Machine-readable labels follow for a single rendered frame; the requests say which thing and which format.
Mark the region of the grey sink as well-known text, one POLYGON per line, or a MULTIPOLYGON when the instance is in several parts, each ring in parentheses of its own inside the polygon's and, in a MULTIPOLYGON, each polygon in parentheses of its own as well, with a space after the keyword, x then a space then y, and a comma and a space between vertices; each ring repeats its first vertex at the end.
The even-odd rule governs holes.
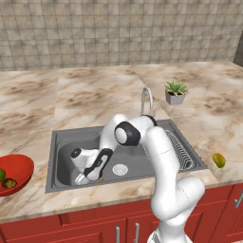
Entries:
MULTIPOLYGON (((184 138, 172 120, 159 120, 177 154, 181 173, 207 168, 201 157, 184 138)), ((77 149, 98 149, 102 126, 57 130, 52 132, 49 163, 47 168, 46 192, 53 193, 84 187, 151 178, 154 171, 141 145, 137 147, 118 146, 103 170, 103 180, 77 185, 75 178, 80 174, 71 160, 71 153, 77 149)))

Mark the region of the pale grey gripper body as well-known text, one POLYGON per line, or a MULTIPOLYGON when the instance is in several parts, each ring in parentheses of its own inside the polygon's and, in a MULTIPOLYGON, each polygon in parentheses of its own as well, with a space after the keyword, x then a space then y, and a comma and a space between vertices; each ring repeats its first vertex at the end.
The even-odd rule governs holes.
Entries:
POLYGON ((75 184, 76 185, 86 185, 89 182, 90 182, 90 180, 85 175, 83 175, 83 174, 79 174, 75 178, 75 184))

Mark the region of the red bowl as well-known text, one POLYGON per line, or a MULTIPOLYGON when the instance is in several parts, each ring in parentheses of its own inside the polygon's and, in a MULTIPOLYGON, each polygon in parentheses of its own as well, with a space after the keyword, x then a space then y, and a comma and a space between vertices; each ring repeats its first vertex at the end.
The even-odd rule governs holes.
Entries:
POLYGON ((25 155, 12 154, 0 157, 0 168, 5 170, 6 178, 13 178, 17 185, 12 189, 5 189, 0 182, 0 196, 9 196, 24 188, 34 170, 33 160, 25 155))

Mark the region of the silver curved tap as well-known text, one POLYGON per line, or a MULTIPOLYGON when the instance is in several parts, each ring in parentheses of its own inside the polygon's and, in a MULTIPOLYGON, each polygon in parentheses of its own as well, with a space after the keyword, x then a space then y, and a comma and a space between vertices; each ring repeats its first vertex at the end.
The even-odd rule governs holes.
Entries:
POLYGON ((142 90, 142 93, 141 93, 141 108, 140 108, 140 114, 141 115, 155 116, 154 100, 153 100, 152 91, 147 86, 142 90), (145 94, 146 93, 148 94, 148 98, 149 98, 149 112, 147 114, 145 113, 145 94))

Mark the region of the green plant in grey pot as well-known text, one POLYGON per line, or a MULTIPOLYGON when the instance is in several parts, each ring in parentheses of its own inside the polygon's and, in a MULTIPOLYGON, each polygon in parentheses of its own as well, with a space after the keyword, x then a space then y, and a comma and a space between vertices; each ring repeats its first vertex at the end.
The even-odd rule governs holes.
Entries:
POLYGON ((187 92, 187 84, 184 82, 168 82, 165 85, 166 102, 170 105, 182 104, 187 92))

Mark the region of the dark olive vegetable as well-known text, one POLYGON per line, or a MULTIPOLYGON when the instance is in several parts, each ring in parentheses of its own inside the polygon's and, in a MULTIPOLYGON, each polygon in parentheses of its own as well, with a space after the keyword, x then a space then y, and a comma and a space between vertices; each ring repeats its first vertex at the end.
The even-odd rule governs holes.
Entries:
POLYGON ((5 189, 12 189, 17 185, 17 181, 13 178, 5 178, 2 181, 2 187, 5 189))

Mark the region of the yellow green mango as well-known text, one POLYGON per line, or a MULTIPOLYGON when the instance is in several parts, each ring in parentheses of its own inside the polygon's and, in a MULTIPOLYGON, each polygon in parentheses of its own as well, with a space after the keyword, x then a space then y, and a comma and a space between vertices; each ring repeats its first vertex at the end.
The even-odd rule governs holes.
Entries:
POLYGON ((226 164, 226 159, 221 154, 214 154, 213 161, 218 168, 223 168, 226 164))

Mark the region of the red cupboard door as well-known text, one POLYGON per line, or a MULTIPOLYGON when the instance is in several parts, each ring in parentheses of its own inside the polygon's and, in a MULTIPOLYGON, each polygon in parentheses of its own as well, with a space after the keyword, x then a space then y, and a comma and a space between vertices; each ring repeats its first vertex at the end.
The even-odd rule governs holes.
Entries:
POLYGON ((63 231, 61 243, 116 243, 116 226, 120 227, 120 243, 125 243, 125 225, 125 219, 117 219, 63 231))
MULTIPOLYGON (((193 243, 210 243, 226 198, 227 194, 219 188, 206 190, 185 225, 185 233, 193 243)), ((159 221, 150 211, 129 216, 127 218, 127 243, 134 243, 136 222, 140 224, 139 243, 146 243, 148 236, 159 225, 159 221)))
POLYGON ((233 186, 222 217, 222 228, 220 230, 222 243, 243 240, 243 199, 238 208, 234 206, 234 200, 239 197, 242 190, 243 183, 233 186))

